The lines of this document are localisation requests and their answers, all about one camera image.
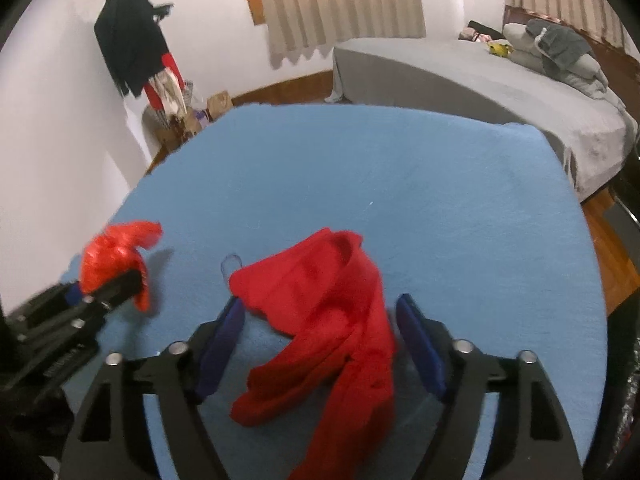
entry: yellow plush toy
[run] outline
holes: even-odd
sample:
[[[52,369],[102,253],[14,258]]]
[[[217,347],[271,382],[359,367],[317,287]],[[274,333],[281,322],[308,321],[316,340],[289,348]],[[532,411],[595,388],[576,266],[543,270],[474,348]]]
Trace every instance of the yellow plush toy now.
[[[489,53],[494,56],[508,57],[510,52],[513,52],[513,47],[504,43],[489,43]]]

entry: headboard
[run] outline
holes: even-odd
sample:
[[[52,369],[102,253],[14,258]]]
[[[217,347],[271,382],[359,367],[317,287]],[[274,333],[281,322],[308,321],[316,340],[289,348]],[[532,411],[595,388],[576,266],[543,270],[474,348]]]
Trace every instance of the headboard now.
[[[571,27],[591,45],[602,71],[609,79],[609,86],[618,94],[626,105],[626,110],[640,123],[640,62],[627,54],[623,49],[613,46],[604,40],[593,38],[584,30],[578,30],[568,23],[549,16],[541,16],[520,7],[504,7],[502,23],[526,23],[531,18],[542,18],[550,22]]]

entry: red garment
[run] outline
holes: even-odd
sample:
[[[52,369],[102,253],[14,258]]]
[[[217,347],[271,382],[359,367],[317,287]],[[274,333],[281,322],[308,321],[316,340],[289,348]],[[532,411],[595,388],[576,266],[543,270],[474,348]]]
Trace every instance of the red garment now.
[[[178,70],[178,66],[175,63],[174,56],[171,55],[170,52],[162,55],[162,64],[165,68],[171,70],[174,73],[176,78],[178,79],[178,83],[180,84],[180,90],[184,90],[184,80],[180,75],[180,71]],[[158,95],[158,92],[154,90],[154,88],[147,82],[143,86],[146,92],[146,97],[149,99],[149,104],[153,108],[153,110],[164,110],[162,106],[162,100]]]
[[[108,226],[89,242],[82,253],[82,293],[93,292],[126,270],[138,269],[142,275],[142,291],[134,302],[138,310],[146,312],[149,308],[146,265],[137,248],[150,249],[161,236],[162,226],[157,222],[137,221]]]
[[[322,229],[292,248],[237,270],[232,293],[270,325],[294,336],[263,366],[231,417],[270,420],[338,376],[304,461],[289,480],[351,480],[394,418],[392,357],[382,279],[350,231]]]

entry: screw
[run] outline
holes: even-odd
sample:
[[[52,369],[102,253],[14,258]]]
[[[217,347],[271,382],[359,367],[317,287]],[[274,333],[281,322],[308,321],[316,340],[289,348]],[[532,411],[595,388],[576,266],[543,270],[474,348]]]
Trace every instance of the screw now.
[[[456,339],[453,342],[453,348],[461,354],[470,354],[474,349],[474,344],[466,339]]]
[[[176,341],[169,345],[169,354],[180,355],[184,354],[189,349],[189,346],[184,341]]]
[[[518,357],[529,365],[532,365],[538,360],[538,356],[535,355],[531,350],[523,350],[522,352],[520,352]]]
[[[117,352],[111,353],[107,355],[107,358],[104,360],[109,366],[119,365],[122,362],[122,354],[118,354]]]

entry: blue table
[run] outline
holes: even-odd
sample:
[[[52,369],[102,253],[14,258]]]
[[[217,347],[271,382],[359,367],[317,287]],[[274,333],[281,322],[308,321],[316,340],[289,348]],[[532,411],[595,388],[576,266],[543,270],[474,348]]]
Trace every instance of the blue table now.
[[[164,226],[145,255],[156,314],[132,304],[111,314],[100,358],[66,385],[74,408],[108,352],[153,355],[217,316],[229,295],[226,255],[249,264],[329,226],[364,236],[389,308],[410,292],[485,352],[535,350],[585,458],[604,387],[604,300],[580,206],[535,128],[400,108],[243,107],[140,182],[113,221],[134,219]],[[65,278],[77,273],[76,259]],[[328,387],[259,428],[228,417],[249,370],[286,342],[249,316],[219,392],[200,409],[232,479],[284,480],[321,416]],[[394,374],[396,426],[363,479],[410,479],[440,416],[402,348]],[[162,477],[172,480],[158,407],[147,401]],[[482,471],[495,401],[485,403],[469,479]]]

